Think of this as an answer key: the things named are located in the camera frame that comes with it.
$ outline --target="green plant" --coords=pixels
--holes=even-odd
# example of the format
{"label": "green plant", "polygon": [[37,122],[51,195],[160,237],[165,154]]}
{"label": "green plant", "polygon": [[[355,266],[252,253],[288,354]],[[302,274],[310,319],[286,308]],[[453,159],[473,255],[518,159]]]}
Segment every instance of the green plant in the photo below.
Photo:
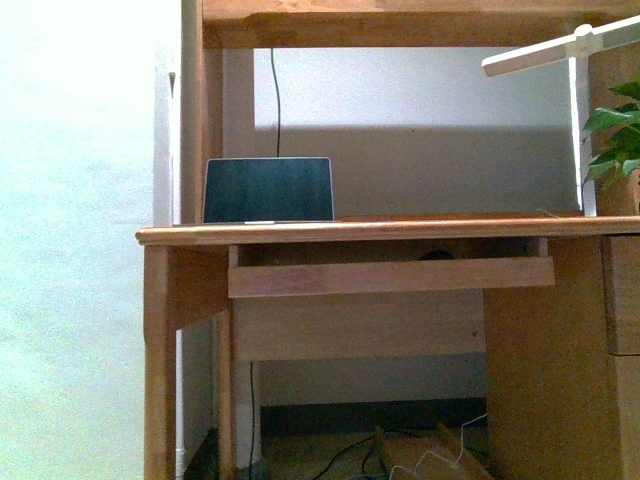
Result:
{"label": "green plant", "polygon": [[585,180],[604,178],[605,188],[640,168],[640,71],[634,82],[609,90],[634,101],[618,108],[596,108],[584,126],[590,133],[613,130],[606,147],[589,164]]}

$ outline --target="desk lamp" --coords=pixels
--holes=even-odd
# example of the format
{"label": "desk lamp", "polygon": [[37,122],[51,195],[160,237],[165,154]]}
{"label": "desk lamp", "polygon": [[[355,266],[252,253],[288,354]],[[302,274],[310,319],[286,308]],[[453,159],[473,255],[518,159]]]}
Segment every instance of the desk lamp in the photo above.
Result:
{"label": "desk lamp", "polygon": [[[482,62],[482,67],[488,77],[494,77],[561,60],[568,60],[572,57],[586,59],[594,53],[635,42],[640,42],[640,15],[597,28],[593,28],[588,24],[581,25],[576,28],[572,35],[485,58]],[[587,67],[584,61],[577,63],[577,65],[577,67],[574,67],[576,68],[576,76],[581,76],[579,72],[586,74]],[[575,80],[574,90],[577,90],[577,78]],[[579,142],[580,126],[584,125],[586,121],[586,118],[583,118],[586,117],[584,111],[586,108],[583,109],[578,105],[580,101],[577,99],[575,91],[573,95],[576,95],[574,99],[577,102],[574,107],[576,109],[574,112],[574,148],[577,162],[578,201],[586,216],[595,216],[597,215],[595,186],[593,184],[585,185],[585,178],[581,178],[584,175],[583,159],[586,160],[587,157],[591,157],[591,144],[588,139],[583,143]]]}
{"label": "desk lamp", "polygon": [[572,35],[501,53],[482,61],[489,77],[589,55],[640,42],[640,15],[601,27],[580,25]]}

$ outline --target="white cable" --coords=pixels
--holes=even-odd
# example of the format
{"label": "white cable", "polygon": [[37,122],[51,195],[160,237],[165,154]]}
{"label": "white cable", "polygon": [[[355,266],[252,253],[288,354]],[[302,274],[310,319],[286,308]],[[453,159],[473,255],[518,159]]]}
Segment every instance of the white cable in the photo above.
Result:
{"label": "white cable", "polygon": [[481,419],[485,418],[486,416],[487,416],[487,414],[485,413],[483,415],[480,415],[479,417],[474,418],[473,420],[470,420],[470,421],[462,424],[462,427],[460,428],[460,454],[458,455],[458,458],[455,459],[455,461],[454,460],[449,460],[447,458],[444,458],[444,457],[438,455],[436,452],[434,452],[432,450],[427,450],[422,454],[422,456],[420,457],[420,460],[418,460],[418,463],[416,463],[415,467],[413,467],[413,470],[410,470],[409,468],[404,467],[402,465],[394,465],[393,468],[391,469],[391,472],[389,473],[389,480],[393,480],[393,473],[395,472],[396,469],[405,470],[405,471],[411,473],[418,480],[420,480],[420,475],[418,474],[418,468],[420,468],[420,464],[427,457],[427,455],[432,455],[432,456],[434,456],[436,458],[439,458],[443,462],[448,463],[452,467],[457,467],[460,464],[460,460],[462,460],[462,457],[464,455],[464,427],[466,427],[467,425],[471,425],[472,423],[475,423],[478,420],[481,420]]}

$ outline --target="wooden plank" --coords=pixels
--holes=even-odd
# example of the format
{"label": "wooden plank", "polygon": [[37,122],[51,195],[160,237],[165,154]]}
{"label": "wooden plank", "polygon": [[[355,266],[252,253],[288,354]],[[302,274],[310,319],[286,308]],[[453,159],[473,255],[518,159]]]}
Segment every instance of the wooden plank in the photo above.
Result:
{"label": "wooden plank", "polygon": [[482,293],[236,300],[234,335],[241,360],[481,352]]}
{"label": "wooden plank", "polygon": [[229,308],[227,255],[173,249],[172,259],[172,288],[176,300],[174,328],[209,320]]}
{"label": "wooden plank", "polygon": [[428,238],[556,237],[640,233],[640,217],[514,218],[402,222],[199,225],[138,230],[142,245],[412,240]]}
{"label": "wooden plank", "polygon": [[505,478],[618,479],[600,240],[549,254],[554,287],[484,292],[492,461]]}
{"label": "wooden plank", "polygon": [[[458,439],[455,447],[449,445],[449,438],[443,439],[442,434],[440,438],[393,439],[378,435],[377,441],[377,448],[385,466],[389,470],[393,469],[394,480],[416,480],[416,478],[493,480],[493,477],[489,475],[482,465],[466,451],[460,461],[462,468],[452,468],[451,464],[442,459],[445,458],[452,462],[456,460],[460,452],[460,439]],[[426,452],[432,452],[442,458]]]}
{"label": "wooden plank", "polygon": [[640,355],[640,237],[604,240],[609,351]]}
{"label": "wooden plank", "polygon": [[229,269],[231,298],[552,285],[551,257]]}
{"label": "wooden plank", "polygon": [[618,399],[621,480],[640,480],[640,356],[611,357]]}
{"label": "wooden plank", "polygon": [[180,220],[195,223],[198,217],[198,192],[203,148],[204,116],[202,0],[182,2],[182,65],[180,98]]}
{"label": "wooden plank", "polygon": [[218,453],[221,480],[236,478],[233,333],[233,312],[225,310],[218,315]]}
{"label": "wooden plank", "polygon": [[144,478],[175,478],[176,302],[172,249],[144,253]]}
{"label": "wooden plank", "polygon": [[633,0],[206,0],[206,45],[223,48],[524,46],[633,16]]}
{"label": "wooden plank", "polygon": [[[452,455],[460,455],[460,437],[454,436],[442,423],[438,423],[438,432],[443,445],[445,445]],[[482,464],[476,460],[466,449],[460,458],[460,465],[469,472],[474,480],[493,480],[493,477],[485,470]]]}
{"label": "wooden plank", "polygon": [[196,221],[203,218],[204,188],[207,160],[224,156],[222,145],[223,112],[223,61],[222,50],[202,51],[201,137],[202,150],[196,162],[195,201]]}
{"label": "wooden plank", "polygon": [[[627,103],[627,97],[615,95],[609,89],[636,78],[640,65],[640,43],[597,53],[589,58],[589,90],[591,107],[616,107]],[[592,136],[594,153],[606,145],[610,132],[599,132]],[[598,215],[638,215],[640,202],[640,172],[618,181],[614,186],[603,188],[598,182],[596,200]]]}

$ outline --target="light green wall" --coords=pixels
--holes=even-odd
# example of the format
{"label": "light green wall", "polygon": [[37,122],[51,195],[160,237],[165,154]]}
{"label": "light green wall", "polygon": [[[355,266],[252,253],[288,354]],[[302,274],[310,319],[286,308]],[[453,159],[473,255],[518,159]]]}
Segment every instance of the light green wall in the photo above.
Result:
{"label": "light green wall", "polygon": [[142,477],[149,5],[0,0],[2,480]]}

